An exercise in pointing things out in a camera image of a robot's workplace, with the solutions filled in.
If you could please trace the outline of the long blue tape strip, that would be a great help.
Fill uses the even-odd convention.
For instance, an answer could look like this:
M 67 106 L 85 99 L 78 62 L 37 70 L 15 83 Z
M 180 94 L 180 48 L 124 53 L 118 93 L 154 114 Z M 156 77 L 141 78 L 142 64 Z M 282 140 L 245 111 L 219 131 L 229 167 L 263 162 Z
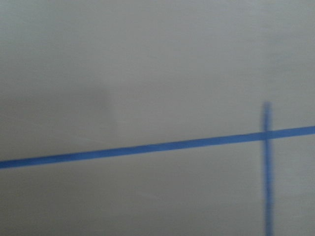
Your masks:
M 256 141 L 263 141 L 265 137 L 269 139 L 280 139 L 280 138 L 313 135 L 314 133 L 315 133 L 314 126 L 305 126 L 305 127 L 298 127 L 298 128 L 289 128 L 289 129 L 281 129 L 281 130 L 274 130 L 274 131 L 267 131 L 267 132 L 241 134 L 241 135 L 230 135 L 230 136 L 212 137 L 212 138 L 195 139 L 195 140 L 178 141 L 178 142 L 168 142 L 168 143 L 142 145 L 142 146 L 134 146 L 134 147 L 121 147 L 121 148 L 96 150 L 96 151 L 88 151 L 88 152 L 68 153 L 68 154 L 32 157 L 32 158 L 15 159 L 15 160 L 4 160 L 0 162 L 0 168 L 1 169 L 20 168 L 20 167 L 26 167 L 26 166 L 55 164 L 55 163 L 62 163 L 62 162 L 90 160 L 90 159 L 116 157 L 116 156 L 124 156 L 124 155 L 134 155 L 134 154 L 142 154 L 142 153 L 150 153 L 150 152 L 171 151 L 171 150 L 187 149 L 187 148 L 201 148 L 201 147 L 217 146 L 217 145 L 225 145 L 225 144 L 256 142 Z

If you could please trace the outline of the crossing blue tape strip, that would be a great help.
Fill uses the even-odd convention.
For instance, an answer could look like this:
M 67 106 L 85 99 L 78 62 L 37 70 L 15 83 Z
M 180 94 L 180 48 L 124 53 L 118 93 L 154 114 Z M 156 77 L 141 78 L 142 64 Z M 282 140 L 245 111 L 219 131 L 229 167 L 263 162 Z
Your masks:
M 263 104 L 262 114 L 262 145 L 264 169 L 264 231 L 266 236 L 273 235 L 273 174 L 272 149 L 270 143 L 271 104 Z

